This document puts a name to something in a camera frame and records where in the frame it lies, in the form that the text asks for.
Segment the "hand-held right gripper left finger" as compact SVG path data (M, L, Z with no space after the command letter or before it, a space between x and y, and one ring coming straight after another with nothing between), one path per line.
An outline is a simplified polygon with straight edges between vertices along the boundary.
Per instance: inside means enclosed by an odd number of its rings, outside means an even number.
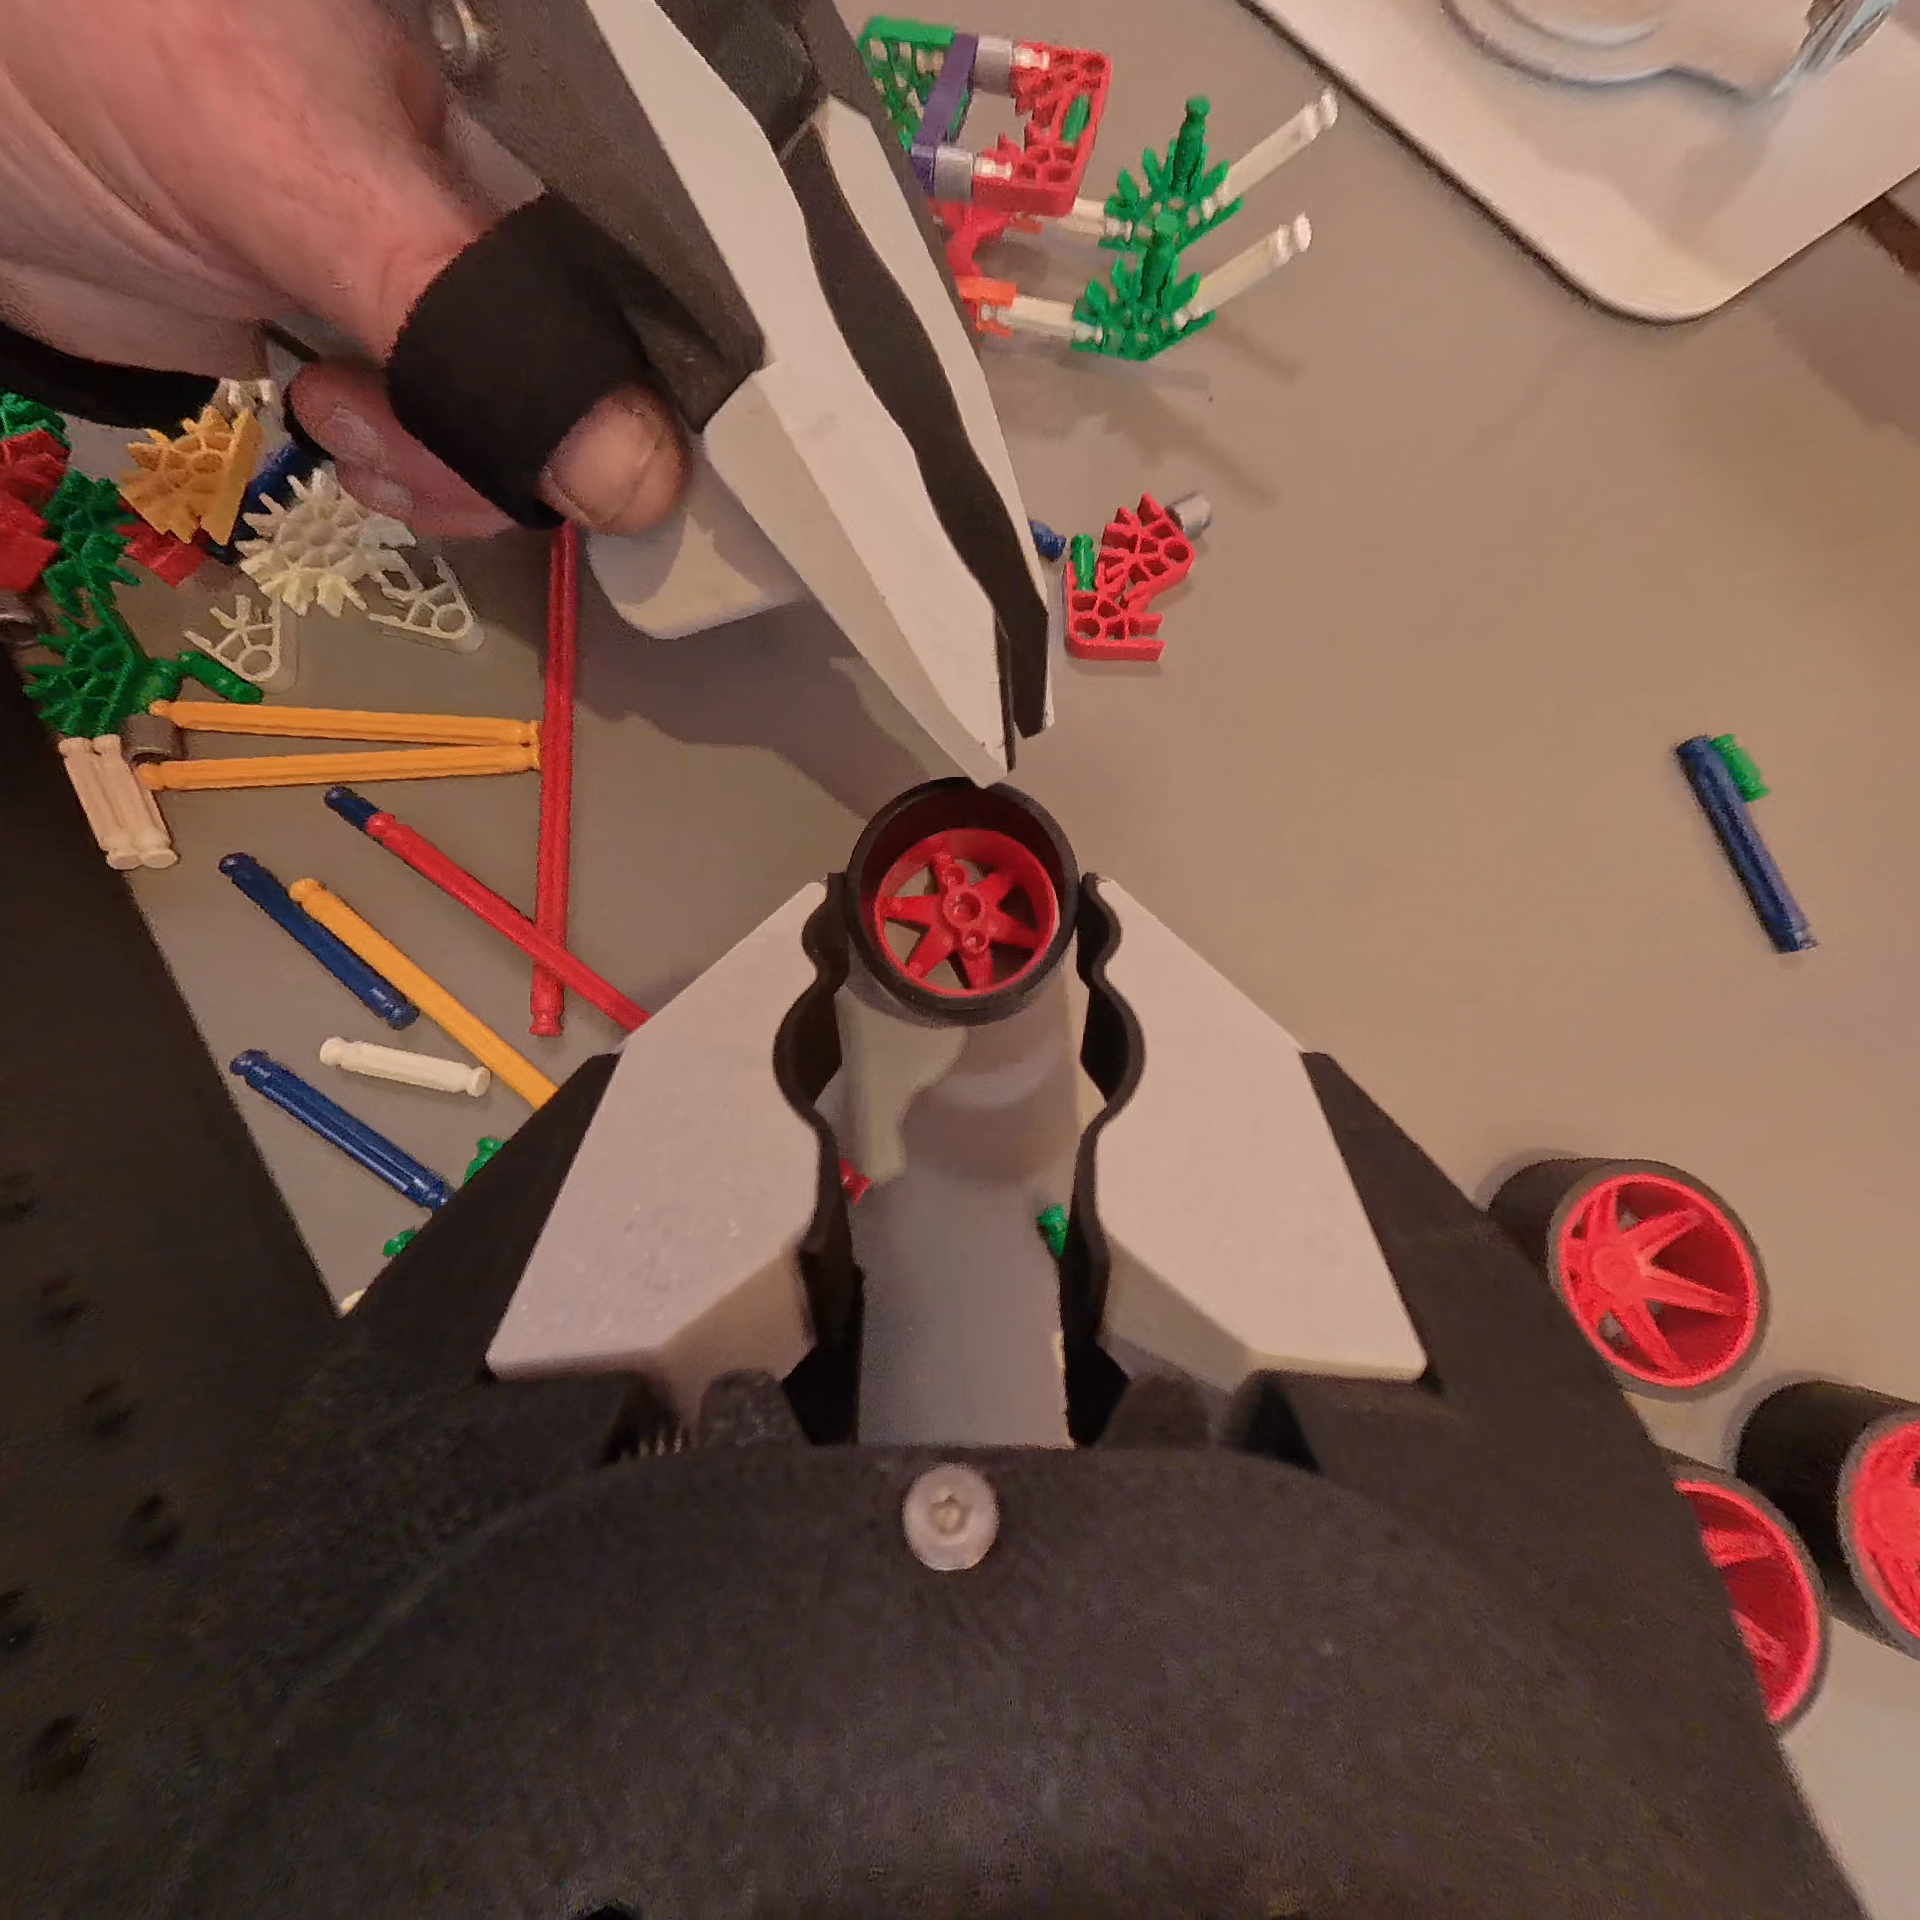
M805 883L622 1042L490 1377L634 1377L690 1424L758 1370L811 1442L852 1437L861 1274L819 1111L846 970L844 880Z

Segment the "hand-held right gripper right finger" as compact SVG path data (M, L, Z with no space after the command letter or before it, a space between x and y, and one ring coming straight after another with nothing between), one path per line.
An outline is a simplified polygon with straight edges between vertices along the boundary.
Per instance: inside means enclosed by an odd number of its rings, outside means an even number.
M1130 1381L1413 1381L1425 1349L1300 1042L1109 876L1081 876L1090 1111L1059 1258L1068 1431Z

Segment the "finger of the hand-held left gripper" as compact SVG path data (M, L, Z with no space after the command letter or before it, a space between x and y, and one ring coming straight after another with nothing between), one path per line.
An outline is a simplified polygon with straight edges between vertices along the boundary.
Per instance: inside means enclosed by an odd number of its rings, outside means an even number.
M703 426L708 467L928 742L974 783L1002 780L1012 614L927 479L974 487L967 535L1012 557L1012 462L893 143L830 95L777 154L662 2L587 17L762 335L762 364Z
M1008 448L942 258L833 2L724 2L720 71L800 210L803 296L768 382L852 561L805 586L931 737L1052 720L1049 604Z

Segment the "multicoloured toy frame assembly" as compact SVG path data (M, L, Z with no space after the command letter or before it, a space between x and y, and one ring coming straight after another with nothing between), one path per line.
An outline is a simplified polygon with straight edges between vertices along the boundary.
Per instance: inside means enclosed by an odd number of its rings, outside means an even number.
M1312 223L1296 216L1213 270L1190 261L1252 188L1334 127L1331 89L1236 163L1211 154L1211 102L1190 96L1168 148L1090 198L1087 166L1111 95L1102 52L887 16L858 29L856 49L943 236L977 338L1036 338L1144 364L1205 333L1224 307L1312 248ZM1086 238L1109 268L1074 299L1033 296L981 261L1012 233Z

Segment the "person's left forearm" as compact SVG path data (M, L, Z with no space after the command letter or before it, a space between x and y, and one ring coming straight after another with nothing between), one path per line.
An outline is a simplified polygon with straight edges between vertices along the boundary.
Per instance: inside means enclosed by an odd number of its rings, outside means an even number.
M217 376L83 360L4 323L4 392L102 426L165 429L196 418Z

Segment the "person's left hand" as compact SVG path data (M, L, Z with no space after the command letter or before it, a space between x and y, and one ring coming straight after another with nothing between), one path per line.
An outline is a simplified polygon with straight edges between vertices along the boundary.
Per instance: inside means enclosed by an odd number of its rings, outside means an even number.
M428 283L503 216L380 2L7 2L4 321L120 367L239 376L261 327L351 351L284 393L345 487L423 535L508 515L392 411Z

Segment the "yellow plastic rod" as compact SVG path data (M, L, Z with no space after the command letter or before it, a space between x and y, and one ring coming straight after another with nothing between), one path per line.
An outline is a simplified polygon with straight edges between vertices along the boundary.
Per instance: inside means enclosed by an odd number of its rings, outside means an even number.
M328 930L334 937L351 948L351 952L367 962L381 979L418 1002L420 1015L433 1021L446 1037L453 1037L475 1065L489 1068L490 1077L508 1086L528 1108L548 1105L559 1086L524 1058L515 1043L496 1036L486 1021L471 1015L471 1009L453 998L433 974L423 974L393 942L387 942L377 926L351 908L334 892L324 883L303 876L292 884L292 899L301 908Z
M242 737L326 737L406 748L537 748L542 726L517 718L423 715L392 708L236 707L155 699L143 718L181 732Z
M158 759L136 768L151 792L212 795L251 787L328 787L358 783L503 780L537 774L534 743L339 749L312 757Z

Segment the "light grey connector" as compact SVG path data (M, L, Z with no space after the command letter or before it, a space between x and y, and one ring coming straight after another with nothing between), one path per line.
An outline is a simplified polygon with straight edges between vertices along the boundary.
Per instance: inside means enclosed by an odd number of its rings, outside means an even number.
M387 557L374 586L380 592L380 604L367 611L374 626L455 657L486 642L483 621L445 558L436 558L436 577L423 579L406 557Z
M271 596L236 595L226 607L208 607L202 621L184 630L184 643L264 695L298 683L298 642L289 634L284 610Z

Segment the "white snowflake connector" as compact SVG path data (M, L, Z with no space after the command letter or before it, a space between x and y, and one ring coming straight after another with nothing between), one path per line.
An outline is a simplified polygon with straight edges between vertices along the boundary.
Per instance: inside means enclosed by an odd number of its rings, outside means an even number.
M246 527L253 535L239 542L239 567L298 614L314 607L333 618L351 607L367 611L362 582L386 577L414 548L403 520L348 493L328 464L295 477L289 501L264 501Z

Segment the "black perforated foam strip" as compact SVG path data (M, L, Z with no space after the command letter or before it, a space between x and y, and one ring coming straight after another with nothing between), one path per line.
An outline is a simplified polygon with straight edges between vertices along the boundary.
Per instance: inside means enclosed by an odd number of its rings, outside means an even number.
M334 1311L4 668L4 1914L202 1681L196 1578Z

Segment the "thick blue rod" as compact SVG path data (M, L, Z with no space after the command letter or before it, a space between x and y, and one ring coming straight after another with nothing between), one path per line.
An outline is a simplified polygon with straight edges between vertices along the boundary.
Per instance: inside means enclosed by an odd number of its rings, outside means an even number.
M1752 802L1738 796L1707 737L1712 736L1690 736L1680 742L1672 759L1680 761L1705 824L1713 830L1716 848L1740 883L1772 952L1807 952L1816 948L1810 921L1788 887L1788 880L1759 830Z

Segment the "white tray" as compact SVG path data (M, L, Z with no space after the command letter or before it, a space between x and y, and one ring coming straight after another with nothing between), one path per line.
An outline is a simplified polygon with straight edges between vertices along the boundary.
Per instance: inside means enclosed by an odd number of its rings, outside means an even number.
M1621 318L1743 296L1918 173L1915 2L1255 2Z

